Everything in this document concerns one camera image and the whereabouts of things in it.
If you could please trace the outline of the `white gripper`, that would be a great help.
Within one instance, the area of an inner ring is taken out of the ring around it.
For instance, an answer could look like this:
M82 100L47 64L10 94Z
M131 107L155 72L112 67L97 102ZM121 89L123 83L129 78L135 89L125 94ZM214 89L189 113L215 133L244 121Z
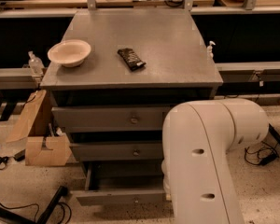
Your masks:
M167 164L165 161L161 163L161 170L163 172L163 188L165 191L165 198L167 201L171 201L171 189L170 189L170 182L169 182L169 171L167 168Z

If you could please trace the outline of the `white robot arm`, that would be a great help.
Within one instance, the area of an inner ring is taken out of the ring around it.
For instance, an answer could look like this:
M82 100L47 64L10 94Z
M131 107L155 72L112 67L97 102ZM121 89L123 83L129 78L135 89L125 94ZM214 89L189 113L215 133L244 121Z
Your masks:
M245 224L226 153L268 132L261 106L246 99L186 102L162 128L164 189L175 224Z

